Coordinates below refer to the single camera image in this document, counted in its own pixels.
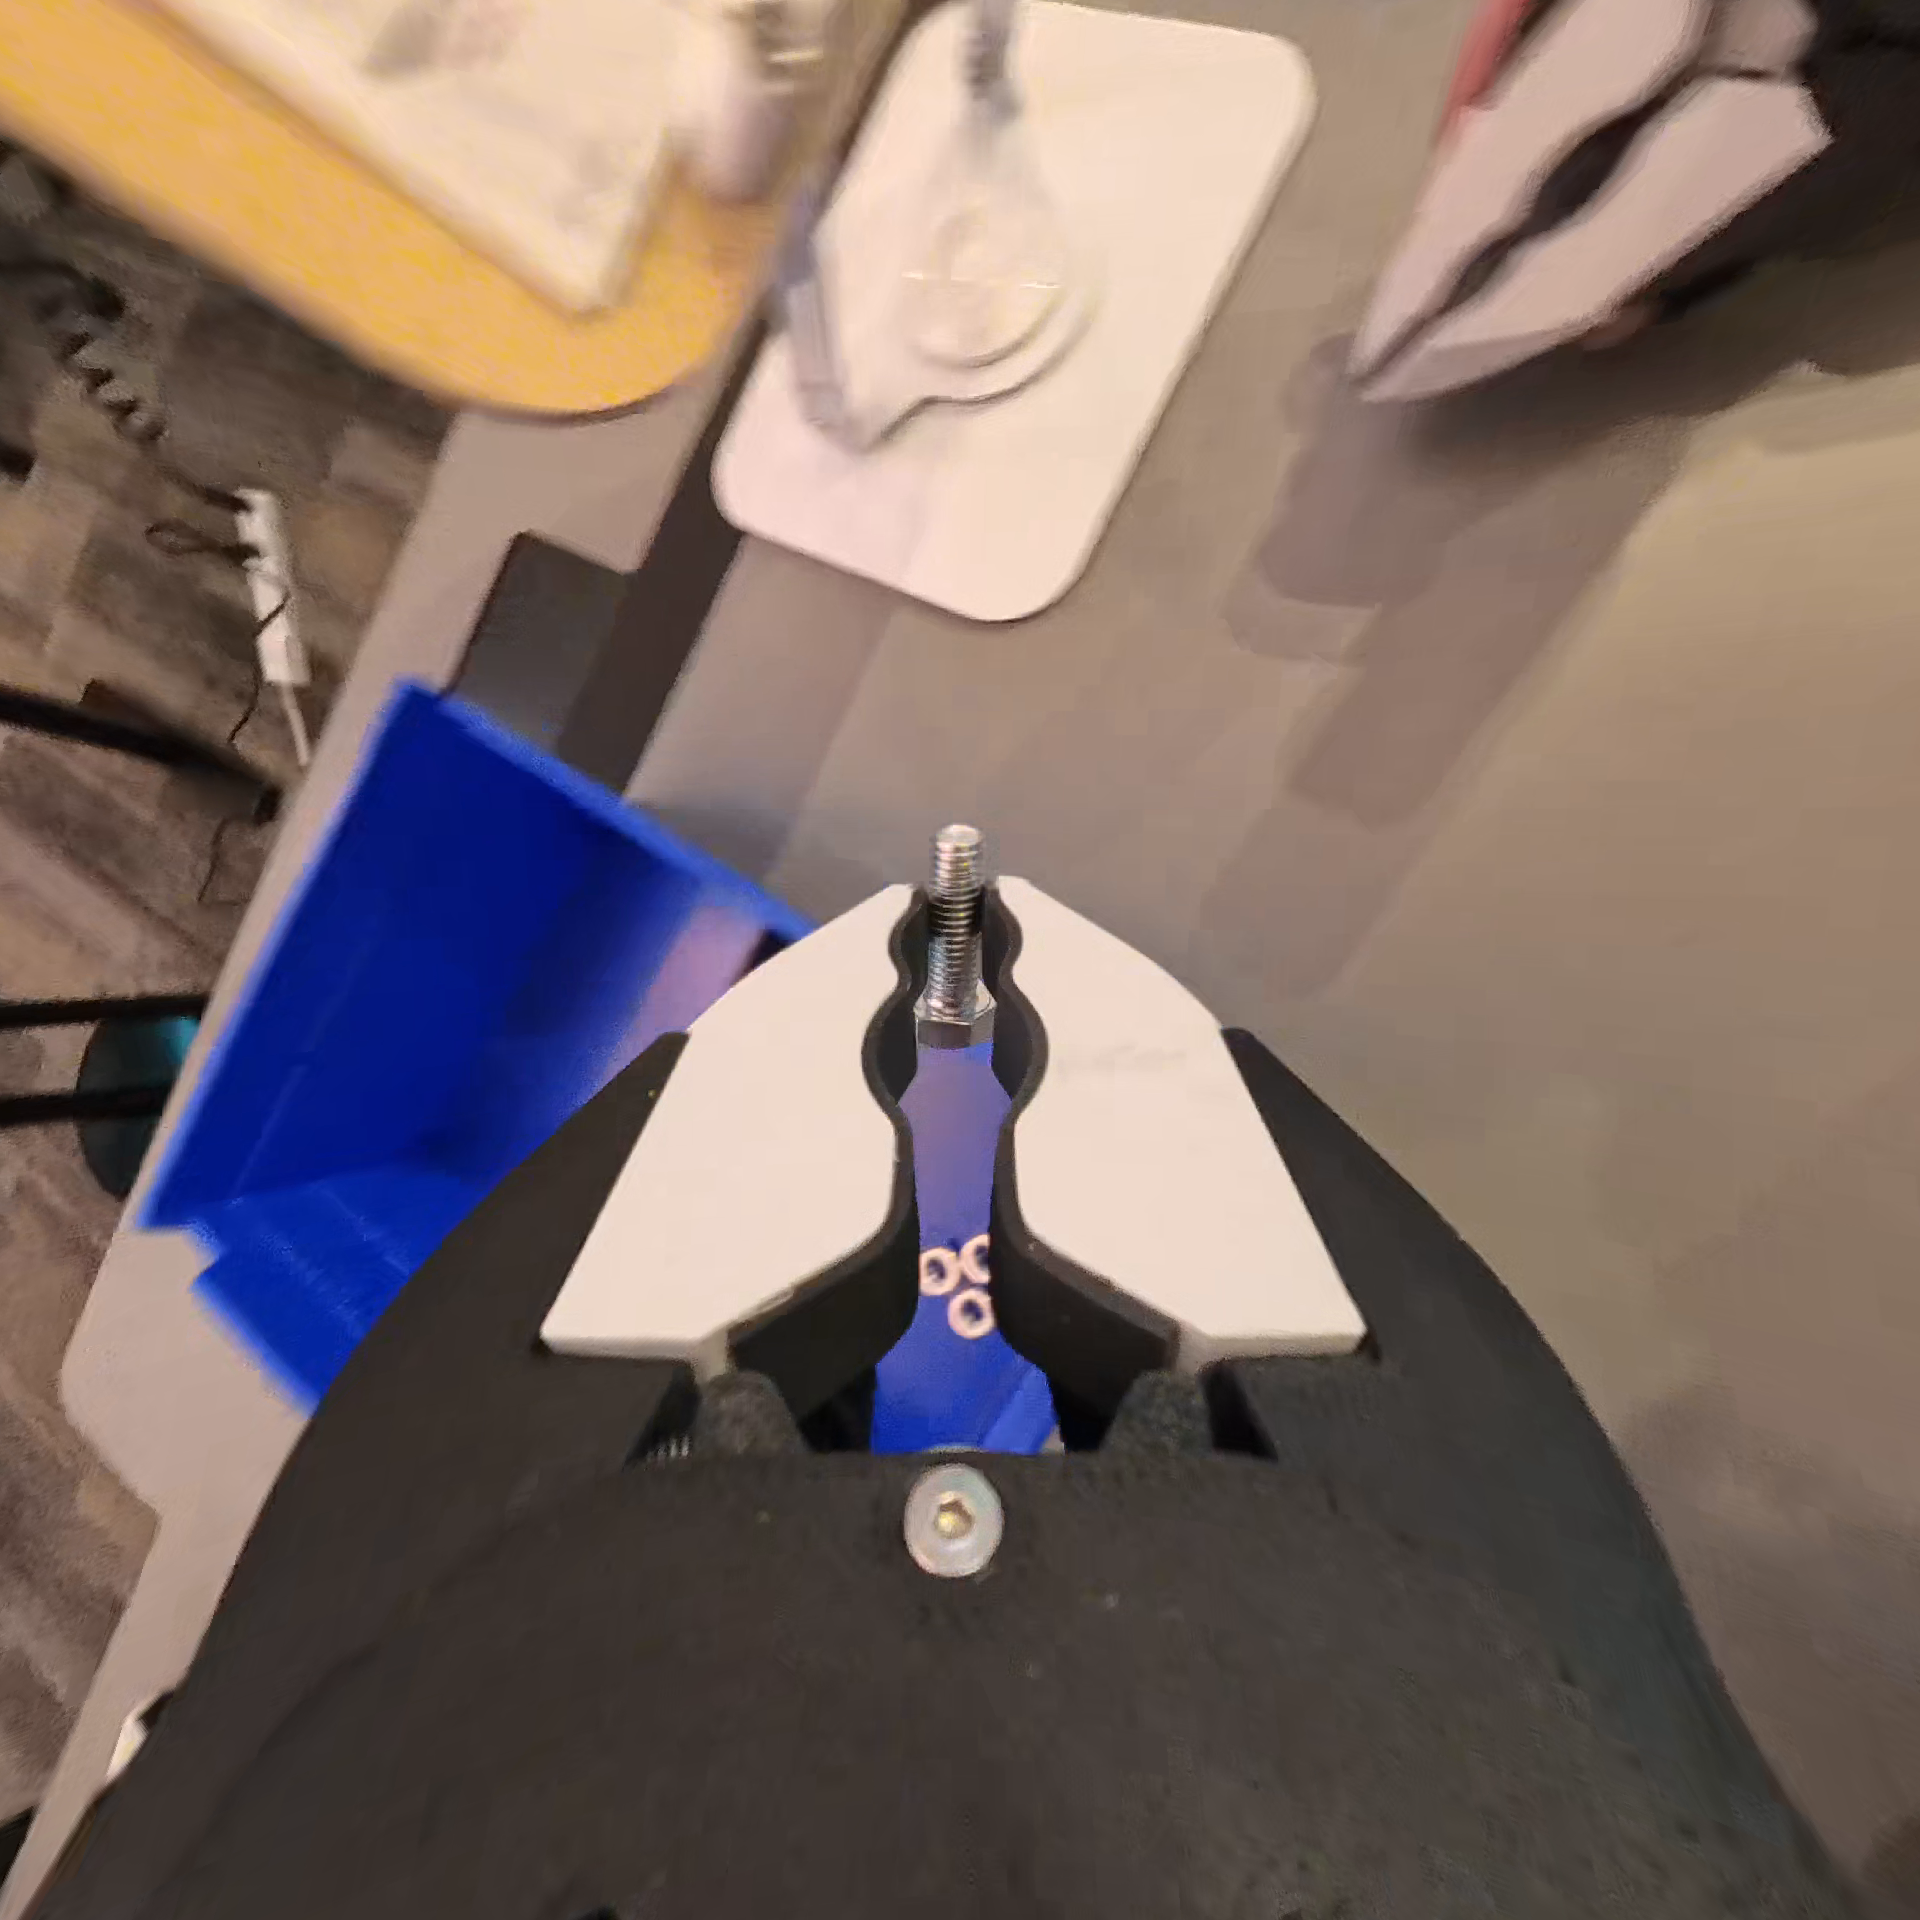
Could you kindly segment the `printed instruction sheet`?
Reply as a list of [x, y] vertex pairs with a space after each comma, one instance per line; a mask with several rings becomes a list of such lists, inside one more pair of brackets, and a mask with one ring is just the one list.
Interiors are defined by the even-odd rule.
[[664, 169], [671, 5], [165, 12], [540, 299], [586, 315], [619, 297]]

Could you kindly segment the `silver hex bolt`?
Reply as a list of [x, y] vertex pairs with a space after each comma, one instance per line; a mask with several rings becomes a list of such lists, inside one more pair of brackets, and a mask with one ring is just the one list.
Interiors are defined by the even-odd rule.
[[948, 823], [928, 848], [928, 965], [914, 1011], [924, 1049], [972, 1049], [993, 1040], [996, 1002], [985, 981], [985, 907], [985, 835], [970, 823]]

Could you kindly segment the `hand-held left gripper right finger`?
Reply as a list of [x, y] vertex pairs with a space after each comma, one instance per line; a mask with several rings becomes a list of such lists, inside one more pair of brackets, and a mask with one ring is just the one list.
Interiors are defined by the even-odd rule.
[[1223, 1025], [1032, 880], [1007, 877], [996, 907], [1007, 1337], [1042, 1370], [1356, 1353], [1360, 1307]]

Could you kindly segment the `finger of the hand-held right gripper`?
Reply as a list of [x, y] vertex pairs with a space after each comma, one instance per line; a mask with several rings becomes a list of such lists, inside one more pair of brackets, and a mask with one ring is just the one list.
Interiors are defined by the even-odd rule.
[[1650, 281], [1821, 156], [1831, 136], [1809, 87], [1707, 75], [1627, 144], [1564, 225], [1407, 348], [1351, 377], [1369, 400], [1429, 400], [1500, 377], [1613, 321]]
[[1432, 289], [1476, 291], [1564, 225], [1695, 82], [1712, 5], [1540, 5], [1449, 123], [1432, 169]]

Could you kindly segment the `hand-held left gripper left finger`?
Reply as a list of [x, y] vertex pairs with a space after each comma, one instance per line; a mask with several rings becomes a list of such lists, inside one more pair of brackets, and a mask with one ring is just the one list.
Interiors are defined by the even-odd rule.
[[916, 905], [877, 889], [692, 1021], [544, 1314], [548, 1352], [732, 1370], [805, 1311], [852, 1306], [858, 1264], [914, 1234]]

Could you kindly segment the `blue plastic bin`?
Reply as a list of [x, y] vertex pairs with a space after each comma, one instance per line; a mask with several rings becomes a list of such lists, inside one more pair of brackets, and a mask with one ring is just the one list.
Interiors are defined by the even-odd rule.
[[[211, 1045], [139, 1220], [204, 1251], [205, 1311], [308, 1417], [509, 1172], [652, 1045], [671, 1072], [692, 1021], [812, 930], [479, 709], [407, 687]], [[1042, 1452], [1040, 1370], [1000, 1330], [953, 1335], [951, 1297], [920, 1289], [925, 1249], [985, 1233], [1001, 1109], [983, 1047], [913, 1074], [914, 1234], [856, 1267], [852, 1306], [756, 1335], [736, 1370], [773, 1377], [800, 1417], [875, 1372], [875, 1452]], [[537, 1348], [632, 1149], [588, 1177], [586, 1227], [561, 1234], [561, 1277], [536, 1283]]]

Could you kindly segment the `white power strip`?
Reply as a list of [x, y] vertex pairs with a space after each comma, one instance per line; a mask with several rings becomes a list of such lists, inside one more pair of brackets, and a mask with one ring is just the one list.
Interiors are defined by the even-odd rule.
[[314, 762], [314, 736], [306, 724], [304, 692], [314, 684], [314, 673], [301, 636], [291, 524], [281, 501], [268, 490], [241, 487], [233, 499], [239, 501], [235, 538], [245, 548], [243, 569], [257, 624], [258, 677], [277, 703], [296, 767], [306, 771]]

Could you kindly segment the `instruction sheet on stand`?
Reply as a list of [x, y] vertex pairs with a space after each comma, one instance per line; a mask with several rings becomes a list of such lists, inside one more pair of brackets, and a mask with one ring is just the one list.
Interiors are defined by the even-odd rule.
[[[973, 623], [1083, 575], [1314, 113], [1285, 36], [1035, 5], [1018, 50], [1042, 180], [1091, 252], [1077, 344], [847, 452], [776, 341], [711, 459], [735, 528]], [[442, 403], [628, 409], [721, 354], [762, 289], [777, 213], [674, 184], [623, 301], [567, 317], [149, 5], [5, 5], [3, 58], [9, 138]]]

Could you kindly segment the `grey desk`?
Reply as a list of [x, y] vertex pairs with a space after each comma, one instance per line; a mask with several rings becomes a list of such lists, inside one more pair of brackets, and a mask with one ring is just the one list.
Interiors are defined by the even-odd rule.
[[1915, 231], [1395, 415], [1473, 5], [1189, 5], [1316, 128], [1079, 586], [745, 541], [615, 767], [794, 905], [937, 815], [1245, 1025], [1568, 1365], [1791, 1800], [1915, 1916]]

